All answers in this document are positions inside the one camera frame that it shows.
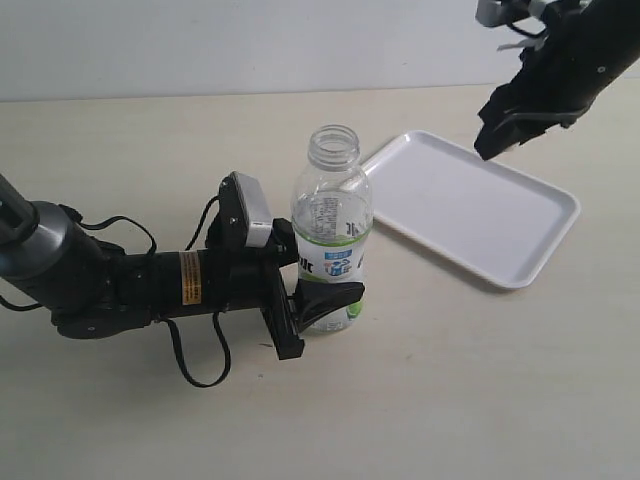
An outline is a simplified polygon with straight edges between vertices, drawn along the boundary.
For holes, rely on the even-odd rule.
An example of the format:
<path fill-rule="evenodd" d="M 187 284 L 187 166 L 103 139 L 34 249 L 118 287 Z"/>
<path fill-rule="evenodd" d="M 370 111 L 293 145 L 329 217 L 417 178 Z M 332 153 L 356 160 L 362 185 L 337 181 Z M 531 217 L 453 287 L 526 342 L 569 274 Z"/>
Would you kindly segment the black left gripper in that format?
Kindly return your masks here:
<path fill-rule="evenodd" d="M 291 297 L 293 314 L 280 268 L 298 260 L 294 228 L 285 218 L 273 220 L 263 248 L 215 246 L 156 254 L 149 275 L 151 310 L 158 318 L 180 318 L 259 309 L 278 358 L 299 358 L 305 343 L 298 332 L 334 333 L 351 327 L 361 312 L 365 286 L 299 280 Z"/>

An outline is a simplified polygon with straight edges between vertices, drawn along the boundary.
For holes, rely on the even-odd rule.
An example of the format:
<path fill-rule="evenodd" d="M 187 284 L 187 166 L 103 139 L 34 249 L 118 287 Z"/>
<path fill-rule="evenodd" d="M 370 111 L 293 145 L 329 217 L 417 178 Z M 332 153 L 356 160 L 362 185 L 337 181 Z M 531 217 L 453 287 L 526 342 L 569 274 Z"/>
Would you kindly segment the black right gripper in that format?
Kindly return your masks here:
<path fill-rule="evenodd" d="M 484 161 L 571 125 L 639 60 L 637 1 L 502 1 L 503 23 L 533 17 L 544 30 L 520 54 L 521 69 L 478 113 L 474 149 Z"/>

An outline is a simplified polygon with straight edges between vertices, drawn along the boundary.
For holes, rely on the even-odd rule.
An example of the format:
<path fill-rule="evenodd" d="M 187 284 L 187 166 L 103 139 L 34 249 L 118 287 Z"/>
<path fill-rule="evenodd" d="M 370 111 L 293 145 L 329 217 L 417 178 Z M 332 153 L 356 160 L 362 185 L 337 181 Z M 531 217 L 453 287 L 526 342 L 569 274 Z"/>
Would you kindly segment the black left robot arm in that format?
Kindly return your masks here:
<path fill-rule="evenodd" d="M 297 283 L 281 268 L 298 261 L 291 223 L 273 217 L 259 182 L 232 172 L 201 250 L 129 254 L 95 237 L 74 209 L 25 199 L 1 184 L 1 276 L 49 310 L 58 333 L 101 339 L 174 318 L 257 309 L 280 359 L 299 357 L 302 333 L 358 301 L 360 282 Z"/>

